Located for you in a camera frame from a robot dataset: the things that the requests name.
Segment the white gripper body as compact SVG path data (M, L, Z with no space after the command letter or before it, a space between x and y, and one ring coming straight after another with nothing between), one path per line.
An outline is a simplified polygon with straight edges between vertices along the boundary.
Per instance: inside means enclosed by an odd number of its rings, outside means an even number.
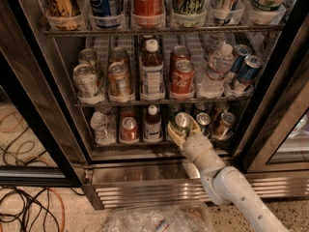
M183 153L200 172L217 173L225 167L209 139L202 134L189 136L183 144Z

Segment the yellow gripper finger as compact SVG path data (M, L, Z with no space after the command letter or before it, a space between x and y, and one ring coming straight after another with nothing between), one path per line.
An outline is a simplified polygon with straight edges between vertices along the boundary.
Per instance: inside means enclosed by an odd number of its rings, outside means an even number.
M191 123L190 130L189 130L189 136L201 134L202 133L201 128L199 124L196 122L196 120L192 116L190 116L189 119Z
M186 140L186 134L178 130L173 130L172 128L168 129L168 133L176 145L182 149Z

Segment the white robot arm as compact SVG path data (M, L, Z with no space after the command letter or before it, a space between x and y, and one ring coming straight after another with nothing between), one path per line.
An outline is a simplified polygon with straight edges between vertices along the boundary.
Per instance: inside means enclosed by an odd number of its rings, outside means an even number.
M204 190L214 204L235 204L255 232L289 232L242 173L224 163L189 114L178 113L167 130L180 152L197 168Z

